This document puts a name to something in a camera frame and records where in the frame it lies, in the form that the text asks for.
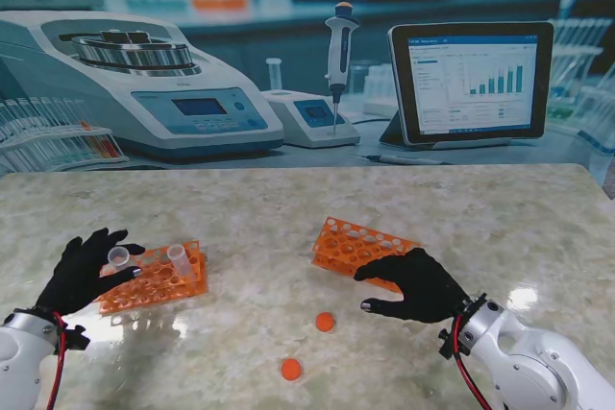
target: robotic arm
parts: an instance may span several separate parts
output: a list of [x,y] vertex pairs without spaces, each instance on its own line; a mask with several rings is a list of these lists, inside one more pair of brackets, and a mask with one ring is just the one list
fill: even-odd
[[[500,402],[483,408],[508,410],[603,410],[615,408],[615,389],[566,337],[521,324],[515,315],[485,295],[472,302],[446,270],[423,249],[387,256],[360,268],[355,279],[380,277],[395,282],[404,300],[366,300],[361,308],[423,323],[455,317],[440,353],[453,355],[455,323],[462,353],[472,353],[493,378]],[[501,350],[499,340],[514,346]]]
[[[0,326],[0,406],[11,410],[32,410],[40,392],[39,366],[42,359],[57,353],[59,374],[65,350],[84,350],[89,340],[85,329],[66,328],[61,316],[77,312],[103,293],[141,273],[131,267],[111,276],[100,277],[107,263],[107,253],[126,238],[121,230],[109,234],[107,229],[94,232],[86,242],[71,240],[47,286],[38,297],[36,307],[15,309]],[[135,244],[123,245],[130,254],[145,252]],[[53,409],[60,384],[56,377],[48,409]]]
[[[502,337],[515,342],[508,353],[499,347]],[[615,405],[615,389],[573,342],[524,326],[493,301],[484,302],[468,320],[459,342],[489,369],[498,397],[510,410],[601,410]]]

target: plastic tube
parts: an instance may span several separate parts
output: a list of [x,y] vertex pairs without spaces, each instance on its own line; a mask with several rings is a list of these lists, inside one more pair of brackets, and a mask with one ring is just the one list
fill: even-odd
[[269,65],[269,85],[272,90],[282,90],[282,70],[279,58],[268,58],[265,62]]
[[173,263],[173,266],[175,266],[175,271],[179,277],[194,279],[194,272],[192,271],[192,266],[188,261],[188,255],[185,254],[185,248],[183,245],[173,244],[169,246],[166,250],[166,255]]
[[131,254],[124,247],[113,247],[107,253],[107,260],[115,268],[115,271],[121,271],[128,267]]

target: black glove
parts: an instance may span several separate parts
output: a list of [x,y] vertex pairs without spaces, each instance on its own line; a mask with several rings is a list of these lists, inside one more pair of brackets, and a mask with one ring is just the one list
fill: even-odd
[[[61,315],[77,312],[100,295],[135,278],[136,266],[110,276],[100,277],[100,270],[107,261],[107,253],[128,235],[127,230],[109,234],[107,228],[94,232],[86,242],[75,237],[68,242],[61,254],[60,263],[37,300],[36,308],[55,311]],[[142,254],[140,245],[122,245],[130,254]]]
[[395,282],[403,301],[369,299],[361,304],[367,312],[403,320],[433,324],[455,315],[470,298],[435,259],[423,249],[404,256],[391,255],[358,268],[355,280],[379,277]]

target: red cable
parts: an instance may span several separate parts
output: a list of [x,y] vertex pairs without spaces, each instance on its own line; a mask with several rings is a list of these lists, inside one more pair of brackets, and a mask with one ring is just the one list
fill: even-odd
[[49,396],[49,402],[47,403],[47,410],[53,410],[56,405],[56,398],[58,397],[58,390],[60,389],[60,381],[62,381],[62,370],[64,368],[64,356],[66,354],[66,332],[64,331],[64,321],[62,316],[54,312],[54,317],[58,321],[58,330],[60,331],[60,350],[58,352],[58,367],[56,368],[56,379],[54,380],[54,387],[51,390],[51,396]]
[[459,328],[461,327],[461,318],[462,316],[456,317],[455,328],[453,329],[453,354],[455,355],[455,362],[457,364],[457,367],[459,368],[459,371],[461,372],[461,376],[463,377],[465,384],[468,385],[468,388],[470,388],[470,391],[472,392],[474,397],[479,401],[479,404],[482,406],[482,408],[484,410],[492,410],[487,400],[484,398],[482,393],[479,391],[479,388],[477,388],[477,386],[474,384],[474,381],[468,374],[468,371],[463,365],[463,362],[461,362],[461,356],[459,355],[459,339],[458,339]]

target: tablet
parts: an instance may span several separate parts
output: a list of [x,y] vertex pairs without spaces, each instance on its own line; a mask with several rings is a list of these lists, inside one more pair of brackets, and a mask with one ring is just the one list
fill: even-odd
[[548,22],[392,28],[404,143],[542,136],[553,36]]

